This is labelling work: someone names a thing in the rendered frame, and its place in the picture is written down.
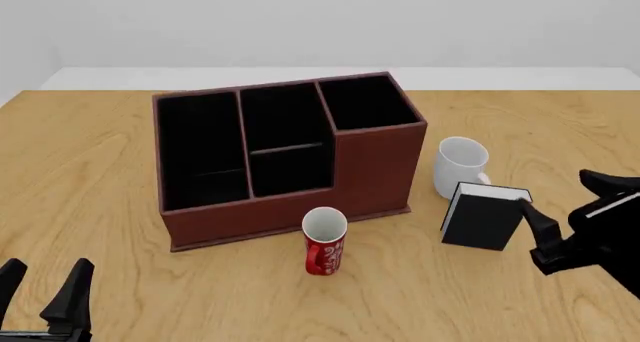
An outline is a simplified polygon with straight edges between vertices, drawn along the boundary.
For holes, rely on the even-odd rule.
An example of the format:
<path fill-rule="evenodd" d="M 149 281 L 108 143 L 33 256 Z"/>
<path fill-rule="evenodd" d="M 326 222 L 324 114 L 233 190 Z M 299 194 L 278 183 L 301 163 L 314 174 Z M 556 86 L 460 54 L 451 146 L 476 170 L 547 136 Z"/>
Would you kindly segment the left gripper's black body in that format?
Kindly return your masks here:
<path fill-rule="evenodd" d="M 91 332 L 77 329 L 70 334 L 41 331 L 0 331 L 0 342 L 91 342 Z"/>

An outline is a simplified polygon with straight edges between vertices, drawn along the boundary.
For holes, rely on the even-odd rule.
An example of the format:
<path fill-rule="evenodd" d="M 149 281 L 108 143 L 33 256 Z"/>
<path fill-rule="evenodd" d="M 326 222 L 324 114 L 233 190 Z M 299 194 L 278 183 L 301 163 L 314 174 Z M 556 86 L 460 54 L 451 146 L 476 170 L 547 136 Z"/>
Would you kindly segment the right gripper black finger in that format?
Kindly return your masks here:
<path fill-rule="evenodd" d="M 580 170 L 581 184 L 598 197 L 606 197 L 628 191 L 640 191 L 640 177 L 611 176 L 593 170 Z"/>
<path fill-rule="evenodd" d="M 561 230 L 557 221 L 535 209 L 525 199 L 518 200 L 521 212 L 534 236 L 539 250 L 555 250 L 561 244 Z"/>

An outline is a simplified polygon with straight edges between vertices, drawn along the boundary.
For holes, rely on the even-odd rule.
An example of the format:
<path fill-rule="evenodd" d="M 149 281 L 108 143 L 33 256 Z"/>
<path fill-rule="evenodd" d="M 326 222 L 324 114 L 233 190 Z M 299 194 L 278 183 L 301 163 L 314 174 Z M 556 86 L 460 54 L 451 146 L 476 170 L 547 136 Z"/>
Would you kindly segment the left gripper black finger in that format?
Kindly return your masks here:
<path fill-rule="evenodd" d="M 41 311 L 49 333 L 91 330 L 89 298 L 94 268 L 86 258 L 77 260 L 56 296 Z"/>
<path fill-rule="evenodd" d="M 9 259 L 0 267 L 0 321 L 4 320 L 7 308 L 21 284 L 28 266 L 17 258 Z"/>

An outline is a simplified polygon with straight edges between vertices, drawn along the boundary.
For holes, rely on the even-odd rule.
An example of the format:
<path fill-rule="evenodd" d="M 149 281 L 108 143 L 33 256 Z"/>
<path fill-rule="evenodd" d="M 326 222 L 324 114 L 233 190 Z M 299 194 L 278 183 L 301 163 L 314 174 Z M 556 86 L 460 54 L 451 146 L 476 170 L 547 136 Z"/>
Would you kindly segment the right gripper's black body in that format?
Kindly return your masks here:
<path fill-rule="evenodd" d="M 640 191 L 602 197 L 575 209 L 568 222 L 574 233 L 561 234 L 555 250 L 530 251 L 544 275 L 601 266 L 614 277 L 640 277 Z"/>

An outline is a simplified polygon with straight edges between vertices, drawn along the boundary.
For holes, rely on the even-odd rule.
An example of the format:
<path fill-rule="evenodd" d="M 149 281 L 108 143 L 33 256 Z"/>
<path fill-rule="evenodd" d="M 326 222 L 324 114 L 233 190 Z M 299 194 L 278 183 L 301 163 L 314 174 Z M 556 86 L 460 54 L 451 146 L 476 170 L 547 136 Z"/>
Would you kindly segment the black book with white pages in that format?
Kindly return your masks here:
<path fill-rule="evenodd" d="M 518 200 L 528 190 L 460 182 L 441 226 L 441 242 L 502 251 L 523 218 Z"/>

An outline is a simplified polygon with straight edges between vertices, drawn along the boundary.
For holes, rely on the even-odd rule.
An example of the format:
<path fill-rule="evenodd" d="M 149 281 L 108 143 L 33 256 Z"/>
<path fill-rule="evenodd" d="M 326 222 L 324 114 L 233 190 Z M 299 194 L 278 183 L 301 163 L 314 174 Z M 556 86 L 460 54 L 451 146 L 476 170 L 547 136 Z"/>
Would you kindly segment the red-brown desk caddy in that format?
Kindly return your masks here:
<path fill-rule="evenodd" d="M 408 212 L 427 122 L 387 72 L 152 98 L 159 213 L 172 251 Z"/>

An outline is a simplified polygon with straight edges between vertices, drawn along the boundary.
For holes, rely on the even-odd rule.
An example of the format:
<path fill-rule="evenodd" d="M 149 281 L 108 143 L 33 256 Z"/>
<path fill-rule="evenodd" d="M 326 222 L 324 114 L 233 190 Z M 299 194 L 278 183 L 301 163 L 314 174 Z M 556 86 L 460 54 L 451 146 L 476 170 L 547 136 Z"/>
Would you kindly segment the red mug with white pattern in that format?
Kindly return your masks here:
<path fill-rule="evenodd" d="M 341 263 L 347 218 L 337 209 L 322 206 L 307 212 L 301 227 L 306 245 L 306 272 L 310 275 L 333 275 Z"/>

